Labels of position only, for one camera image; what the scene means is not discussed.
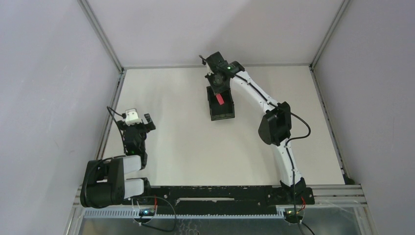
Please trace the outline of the red handled screwdriver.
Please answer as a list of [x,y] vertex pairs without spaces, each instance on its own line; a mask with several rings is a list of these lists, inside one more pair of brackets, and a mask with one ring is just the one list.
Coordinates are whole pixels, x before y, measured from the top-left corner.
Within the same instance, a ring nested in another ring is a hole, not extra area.
[[216,94],[215,97],[219,105],[223,105],[225,103],[221,94]]

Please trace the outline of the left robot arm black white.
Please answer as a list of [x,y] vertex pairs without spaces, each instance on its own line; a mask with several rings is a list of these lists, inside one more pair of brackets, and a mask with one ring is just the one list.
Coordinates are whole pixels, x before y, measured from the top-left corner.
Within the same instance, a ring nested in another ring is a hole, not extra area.
[[147,134],[156,127],[149,114],[144,114],[144,117],[146,123],[133,112],[125,114],[125,119],[117,122],[122,134],[124,155],[87,163],[80,193],[83,207],[102,209],[120,205],[133,197],[141,204],[147,204],[152,200],[153,191],[146,177],[126,177],[129,173],[145,169],[147,165],[145,141]]

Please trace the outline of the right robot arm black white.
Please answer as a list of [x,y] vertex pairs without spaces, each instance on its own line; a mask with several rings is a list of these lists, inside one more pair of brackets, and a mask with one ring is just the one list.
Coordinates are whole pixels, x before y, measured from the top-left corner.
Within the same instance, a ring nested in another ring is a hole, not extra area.
[[305,179],[302,177],[291,150],[292,113],[287,102],[278,102],[269,96],[251,78],[237,61],[229,63],[220,52],[202,58],[207,68],[205,78],[209,82],[207,99],[212,121],[235,117],[232,90],[239,89],[262,115],[258,127],[260,139],[271,146],[280,172],[283,199],[290,204],[301,202],[307,195]]

